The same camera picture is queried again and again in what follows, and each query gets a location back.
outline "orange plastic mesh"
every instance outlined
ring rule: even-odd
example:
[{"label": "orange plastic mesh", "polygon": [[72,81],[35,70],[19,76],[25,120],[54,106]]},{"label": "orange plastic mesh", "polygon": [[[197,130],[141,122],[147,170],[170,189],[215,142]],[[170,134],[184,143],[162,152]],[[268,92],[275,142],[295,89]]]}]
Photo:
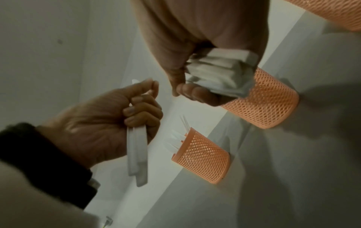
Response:
[{"label": "orange plastic mesh", "polygon": [[299,96],[262,69],[256,70],[255,81],[256,85],[247,98],[231,101],[222,107],[259,128],[274,127],[292,113]]},{"label": "orange plastic mesh", "polygon": [[172,161],[212,184],[223,179],[230,163],[228,152],[193,128]]},{"label": "orange plastic mesh", "polygon": [[360,0],[286,0],[351,31],[361,30]]}]

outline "mesh pen holder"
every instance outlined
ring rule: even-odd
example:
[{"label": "mesh pen holder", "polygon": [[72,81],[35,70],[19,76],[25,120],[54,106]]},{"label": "mesh pen holder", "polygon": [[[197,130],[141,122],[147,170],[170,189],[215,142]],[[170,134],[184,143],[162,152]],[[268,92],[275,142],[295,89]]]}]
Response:
[{"label": "mesh pen holder", "polygon": [[361,30],[360,0],[286,0],[348,30]]},{"label": "mesh pen holder", "polygon": [[297,107],[298,93],[259,68],[255,81],[248,97],[236,99],[222,107],[259,128],[274,127]]},{"label": "mesh pen holder", "polygon": [[212,184],[223,179],[230,164],[228,152],[193,128],[172,161]]}]

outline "hand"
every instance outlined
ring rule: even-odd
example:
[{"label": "hand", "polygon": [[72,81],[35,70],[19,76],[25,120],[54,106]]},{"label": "hand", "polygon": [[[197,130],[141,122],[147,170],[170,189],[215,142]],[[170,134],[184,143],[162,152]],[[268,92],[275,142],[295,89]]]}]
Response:
[{"label": "hand", "polygon": [[126,155],[127,126],[146,125],[148,143],[155,137],[163,117],[155,101],[158,90],[159,83],[152,79],[115,89],[64,111],[37,130],[90,168]]},{"label": "hand", "polygon": [[179,94],[212,106],[233,98],[185,84],[184,65],[197,48],[250,50],[261,60],[268,41],[269,0],[132,0],[151,52]]}]

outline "orange mesh holder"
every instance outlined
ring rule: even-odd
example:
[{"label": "orange mesh holder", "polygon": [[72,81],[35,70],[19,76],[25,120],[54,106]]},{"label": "orange mesh holder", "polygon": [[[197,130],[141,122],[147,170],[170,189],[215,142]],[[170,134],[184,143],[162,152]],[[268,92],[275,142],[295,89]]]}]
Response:
[{"label": "orange mesh holder", "polygon": [[298,93],[260,68],[256,70],[255,81],[248,97],[222,107],[259,128],[274,127],[297,107]]},{"label": "orange mesh holder", "polygon": [[172,161],[212,184],[224,178],[230,165],[229,153],[193,128]]},{"label": "orange mesh holder", "polygon": [[360,0],[286,0],[351,31],[361,30]]}]

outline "forearm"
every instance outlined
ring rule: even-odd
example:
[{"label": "forearm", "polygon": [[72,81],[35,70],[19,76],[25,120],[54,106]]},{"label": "forearm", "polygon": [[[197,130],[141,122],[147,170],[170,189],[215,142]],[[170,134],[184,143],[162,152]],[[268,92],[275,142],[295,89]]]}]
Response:
[{"label": "forearm", "polygon": [[87,183],[92,173],[56,148],[29,124],[0,132],[0,159],[15,166],[30,183],[45,193],[79,208],[96,194]]}]

